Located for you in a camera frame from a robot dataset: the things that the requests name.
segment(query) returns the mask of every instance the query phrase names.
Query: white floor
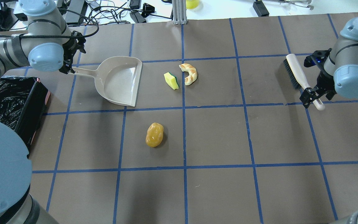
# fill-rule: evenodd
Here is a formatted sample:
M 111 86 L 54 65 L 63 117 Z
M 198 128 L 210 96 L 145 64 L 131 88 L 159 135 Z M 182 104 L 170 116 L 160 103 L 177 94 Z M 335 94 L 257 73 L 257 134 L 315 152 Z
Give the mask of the white floor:
M 121 6 L 126 0 L 95 0 L 101 6 Z M 212 19 L 226 19 L 238 17 L 257 17 L 253 9 L 254 0 L 200 0 L 200 5 L 193 9 L 187 10 L 187 18 L 189 20 L 212 20 Z M 313 10 L 294 6 L 287 3 L 276 3 L 263 0 L 270 16 L 290 16 L 290 15 L 307 15 L 307 14 L 326 14 L 326 13 L 344 13 L 344 12 L 358 12 L 358 0 L 312 0 L 311 5 Z M 163 3 L 161 0 L 142 0 L 142 6 L 148 3 L 155 7 L 155 14 L 159 16 L 170 17 L 172 11 L 172 4 Z M 134 23 L 128 12 L 123 13 L 125 16 L 122 20 Z M 113 20 L 101 19 L 100 24 L 107 23 Z M 147 22 L 161 22 L 169 21 L 169 19 L 149 16 L 146 18 Z M 13 28 L 25 27 L 26 22 L 18 22 Z

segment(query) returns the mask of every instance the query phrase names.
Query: dustpan handle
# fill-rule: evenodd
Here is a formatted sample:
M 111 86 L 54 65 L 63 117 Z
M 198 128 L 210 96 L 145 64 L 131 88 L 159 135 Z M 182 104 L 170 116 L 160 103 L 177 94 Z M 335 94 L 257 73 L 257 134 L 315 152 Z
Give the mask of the dustpan handle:
M 96 70 L 89 70 L 85 68 L 76 68 L 73 67 L 75 71 L 74 75 L 87 76 L 87 77 L 96 77 Z

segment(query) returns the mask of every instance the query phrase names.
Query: black power adapter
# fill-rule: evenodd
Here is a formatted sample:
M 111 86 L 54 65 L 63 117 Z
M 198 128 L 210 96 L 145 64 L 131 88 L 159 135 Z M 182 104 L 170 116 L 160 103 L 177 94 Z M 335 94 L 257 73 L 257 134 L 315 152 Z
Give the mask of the black power adapter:
M 129 3 L 129 7 L 131 9 L 140 9 L 141 0 L 131 0 Z
M 262 0 L 255 0 L 253 8 L 256 14 L 258 14 L 258 17 L 269 16 L 269 11 L 267 11 L 267 8 L 264 6 Z
M 131 16 L 133 21 L 137 24 L 146 22 L 146 20 L 143 18 L 143 16 L 138 11 L 130 12 L 129 15 Z

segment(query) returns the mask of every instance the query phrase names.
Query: hand brush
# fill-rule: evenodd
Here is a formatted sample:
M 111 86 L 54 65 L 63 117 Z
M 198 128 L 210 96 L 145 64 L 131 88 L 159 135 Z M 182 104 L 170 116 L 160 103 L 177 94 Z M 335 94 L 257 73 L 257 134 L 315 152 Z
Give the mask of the hand brush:
M 301 87 L 303 89 L 311 88 L 307 82 L 302 67 L 294 54 L 289 54 L 286 56 L 286 59 L 284 60 L 284 66 L 287 69 L 288 75 L 290 76 L 292 86 L 295 89 L 300 89 Z M 325 105 L 320 99 L 314 100 L 313 104 L 318 110 L 323 110 L 325 108 Z

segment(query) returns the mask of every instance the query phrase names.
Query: grid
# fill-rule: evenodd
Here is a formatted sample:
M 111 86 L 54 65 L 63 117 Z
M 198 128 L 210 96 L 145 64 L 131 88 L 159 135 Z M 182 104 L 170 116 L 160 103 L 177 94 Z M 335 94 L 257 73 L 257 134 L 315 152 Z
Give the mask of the grid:
M 327 18 L 329 19 L 333 32 L 335 33 L 336 37 L 337 31 L 334 27 L 334 24 L 332 22 L 331 16 L 327 14 Z M 278 20 L 280 22 L 282 34 L 285 39 L 285 43 L 287 46 L 288 53 L 291 53 L 290 45 L 287 40 L 287 36 L 282 24 L 281 17 L 278 17 Z M 156 63 L 156 62 L 171 62 L 171 61 L 180 61 L 184 63 L 185 61 L 200 61 L 200 60 L 218 60 L 218 59 L 235 59 L 237 63 L 237 72 L 238 72 L 238 78 L 240 82 L 240 91 L 241 91 L 241 98 L 242 98 L 242 104 L 235 104 L 235 105 L 210 105 L 210 106 L 186 106 L 186 100 L 185 100 L 185 89 L 182 88 L 182 106 L 181 107 L 164 107 L 164 108 L 127 108 L 124 107 L 124 109 L 117 109 L 117 110 L 88 110 L 88 111 L 70 111 L 71 107 L 71 99 L 73 97 L 74 87 L 76 84 L 76 76 L 74 76 L 72 86 L 71 86 L 71 93 L 70 98 L 68 101 L 68 107 L 66 112 L 50 112 L 45 113 L 44 116 L 54 116 L 54 115 L 65 115 L 64 125 L 61 133 L 61 140 L 59 143 L 59 149 L 58 149 L 58 155 L 56 158 L 56 163 L 54 170 L 34 170 L 33 173 L 51 173 L 53 174 L 52 178 L 52 184 L 49 192 L 48 202 L 46 210 L 49 210 L 50 204 L 51 204 L 51 198 L 54 191 L 54 183 L 57 173 L 87 173 L 87 172 L 117 172 L 117 183 L 116 183 L 116 191 L 115 191 L 115 205 L 113 210 L 113 221 L 112 223 L 117 223 L 117 208 L 119 206 L 118 204 L 118 198 L 120 193 L 120 178 L 122 172 L 128 172 L 128 171 L 141 171 L 141 170 L 183 170 L 183 177 L 184 177 L 184 211 L 185 211 L 185 223 L 189 223 L 189 215 L 188 215 L 188 186 L 187 186 L 187 171 L 191 169 L 221 169 L 221 168 L 252 168 L 253 169 L 253 177 L 254 177 L 254 184 L 255 184 L 255 193 L 257 198 L 257 205 L 258 205 L 258 211 L 259 211 L 259 219 L 260 223 L 264 223 L 263 220 L 263 205 L 261 204 L 260 200 L 260 192 L 259 192 L 259 186 L 258 186 L 258 176 L 257 176 L 257 167 L 295 167 L 295 166 L 320 166 L 321 172 L 324 178 L 325 187 L 327 190 L 327 194 L 329 197 L 329 202 L 331 204 L 332 208 L 332 214 L 335 218 L 335 220 L 338 219 L 337 212 L 335 209 L 334 201 L 331 196 L 330 186 L 328 184 L 327 175 L 325 173 L 324 166 L 327 165 L 345 165 L 345 164 L 358 164 L 358 161 L 333 161 L 333 162 L 323 162 L 319 150 L 319 146 L 317 144 L 317 139 L 314 132 L 314 126 L 313 122 L 311 120 L 310 114 L 308 109 L 305 109 L 305 113 L 307 116 L 307 120 L 310 126 L 311 134 L 314 141 L 315 150 L 318 156 L 318 162 L 309 162 L 309 163 L 263 163 L 258 164 L 255 162 L 254 159 L 254 152 L 253 152 L 253 144 L 251 141 L 251 134 L 252 129 L 250 128 L 249 124 L 249 118 L 248 118 L 248 112 L 247 109 L 251 107 L 258 107 L 258 106 L 284 106 L 284 105 L 301 105 L 300 102 L 293 102 L 293 103 L 262 103 L 262 104 L 247 104 L 245 94 L 244 94 L 244 88 L 243 88 L 243 81 L 242 81 L 242 75 L 240 70 L 240 58 L 253 58 L 253 57 L 281 57 L 285 56 L 285 54 L 280 55 L 251 55 L 251 56 L 241 56 L 238 55 L 237 50 L 237 41 L 235 37 L 235 29 L 233 28 L 233 22 L 232 19 L 229 19 L 230 21 L 230 30 L 232 32 L 232 41 L 235 49 L 236 56 L 235 57 L 210 57 L 210 58 L 185 58 L 185 38 L 184 38 L 184 27 L 181 26 L 181 58 L 178 59 L 171 59 L 171 60 L 153 60 L 153 61 L 143 61 L 143 63 Z M 130 50 L 129 50 L 129 56 L 132 56 L 132 43 L 133 43 L 133 35 L 134 35 L 134 25 L 132 24 L 131 27 L 131 44 L 130 44 Z M 307 54 L 296 54 L 297 56 L 304 56 L 304 55 L 310 55 L 310 53 Z M 76 66 L 85 66 L 85 65 L 98 65 L 98 63 L 90 63 L 90 64 L 80 64 L 81 59 L 81 53 L 79 54 L 77 64 Z M 29 67 L 24 68 L 25 69 L 25 76 L 27 75 L 27 72 L 29 70 Z M 184 73 L 182 73 L 182 86 L 184 86 Z M 335 102 L 324 102 L 326 104 L 346 104 L 346 103 L 354 103 L 358 102 L 358 100 L 341 100 L 341 101 L 335 101 Z M 244 118 L 246 121 L 246 129 L 247 129 L 247 135 L 248 135 L 248 143 L 250 147 L 250 159 L 251 164 L 236 164 L 236 165 L 214 165 L 214 166 L 188 166 L 186 162 L 186 111 L 187 110 L 193 110 L 193 109 L 200 109 L 200 108 L 243 108 L 244 111 Z M 138 167 L 138 168 L 123 168 L 122 167 L 122 154 L 123 154 L 123 144 L 124 144 L 124 138 L 125 138 L 125 123 L 126 123 L 126 114 L 127 112 L 133 112 L 133 111 L 154 111 L 154 110 L 182 110 L 183 115 L 183 166 L 167 166 L 167 167 Z M 122 129 L 121 129 L 121 143 L 120 143 L 120 152 L 119 152 L 119 160 L 118 160 L 118 168 L 116 169 L 75 169 L 75 170 L 61 170 L 58 169 L 59 159 L 61 155 L 61 149 L 62 144 L 66 132 L 66 125 L 68 122 L 68 117 L 70 114 L 85 114 L 85 113 L 114 113 L 114 112 L 122 112 L 123 118 L 122 118 Z

